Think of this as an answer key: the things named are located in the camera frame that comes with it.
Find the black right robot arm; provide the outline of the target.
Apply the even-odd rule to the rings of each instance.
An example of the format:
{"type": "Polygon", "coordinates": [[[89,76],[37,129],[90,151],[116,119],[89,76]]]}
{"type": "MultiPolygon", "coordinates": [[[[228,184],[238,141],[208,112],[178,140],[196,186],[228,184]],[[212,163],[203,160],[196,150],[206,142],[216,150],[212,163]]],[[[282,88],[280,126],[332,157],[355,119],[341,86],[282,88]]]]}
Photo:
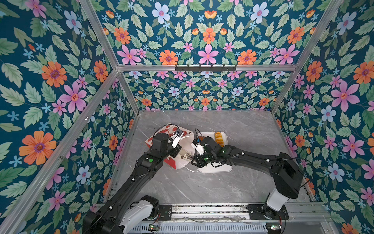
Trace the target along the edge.
{"type": "Polygon", "coordinates": [[[290,200],[297,199],[303,181],[303,170],[287,153],[262,155],[242,150],[232,145],[221,146],[213,138],[196,138],[192,145],[197,151],[191,164],[203,168],[210,164],[241,166],[269,174],[275,184],[263,205],[265,211],[278,212],[290,200]]]}

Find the striped long bread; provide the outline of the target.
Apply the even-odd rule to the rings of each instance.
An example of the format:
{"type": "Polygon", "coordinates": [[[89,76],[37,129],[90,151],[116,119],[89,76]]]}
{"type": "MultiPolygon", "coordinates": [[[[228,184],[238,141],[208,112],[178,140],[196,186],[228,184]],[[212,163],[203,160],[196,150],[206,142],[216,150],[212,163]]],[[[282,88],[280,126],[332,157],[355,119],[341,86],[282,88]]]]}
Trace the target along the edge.
{"type": "Polygon", "coordinates": [[[224,142],[223,135],[221,132],[215,132],[214,138],[215,138],[216,143],[219,144],[221,147],[225,146],[225,142],[224,142]]]}

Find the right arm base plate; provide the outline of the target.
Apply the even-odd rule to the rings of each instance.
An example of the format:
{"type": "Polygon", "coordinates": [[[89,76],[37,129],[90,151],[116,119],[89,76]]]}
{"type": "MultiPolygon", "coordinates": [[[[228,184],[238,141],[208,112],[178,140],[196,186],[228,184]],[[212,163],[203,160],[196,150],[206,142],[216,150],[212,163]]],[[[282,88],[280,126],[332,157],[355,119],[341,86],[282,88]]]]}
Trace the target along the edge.
{"type": "Polygon", "coordinates": [[[248,204],[246,206],[251,220],[287,220],[289,215],[286,206],[283,205],[279,211],[275,211],[266,204],[248,204]]]}

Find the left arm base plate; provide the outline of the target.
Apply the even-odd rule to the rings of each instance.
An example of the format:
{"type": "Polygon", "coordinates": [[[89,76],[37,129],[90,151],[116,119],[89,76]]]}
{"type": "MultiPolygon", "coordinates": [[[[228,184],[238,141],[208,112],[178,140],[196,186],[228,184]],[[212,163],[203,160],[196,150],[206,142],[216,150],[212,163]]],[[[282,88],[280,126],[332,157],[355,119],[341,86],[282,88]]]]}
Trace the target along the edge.
{"type": "Polygon", "coordinates": [[[156,205],[152,208],[150,216],[147,217],[149,221],[170,221],[172,217],[172,205],[156,205]]]}

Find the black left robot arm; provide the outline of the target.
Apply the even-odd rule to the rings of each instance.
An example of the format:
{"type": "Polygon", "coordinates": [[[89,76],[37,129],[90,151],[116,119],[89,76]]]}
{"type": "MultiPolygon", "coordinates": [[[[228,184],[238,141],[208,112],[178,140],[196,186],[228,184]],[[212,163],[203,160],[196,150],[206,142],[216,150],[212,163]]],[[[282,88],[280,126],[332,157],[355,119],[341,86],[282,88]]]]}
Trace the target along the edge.
{"type": "Polygon", "coordinates": [[[173,146],[173,139],[166,133],[153,137],[151,148],[137,161],[133,172],[116,194],[97,212],[89,212],[83,219],[84,234],[121,234],[127,228],[121,224],[125,212],[142,188],[152,180],[169,156],[176,156],[181,149],[173,146]]]}

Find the red white paper bag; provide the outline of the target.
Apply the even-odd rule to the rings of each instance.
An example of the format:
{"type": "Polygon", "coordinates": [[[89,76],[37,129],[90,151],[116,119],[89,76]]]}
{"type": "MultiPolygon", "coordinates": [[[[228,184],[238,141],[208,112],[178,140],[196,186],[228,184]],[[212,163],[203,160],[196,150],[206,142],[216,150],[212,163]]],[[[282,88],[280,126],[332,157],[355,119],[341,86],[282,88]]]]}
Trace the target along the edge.
{"type": "Polygon", "coordinates": [[[168,123],[161,126],[152,136],[146,141],[146,145],[151,148],[153,145],[153,137],[158,133],[165,133],[168,135],[168,147],[172,150],[172,155],[168,156],[164,162],[171,168],[179,170],[188,165],[194,155],[194,133],[183,127],[168,123]]]}

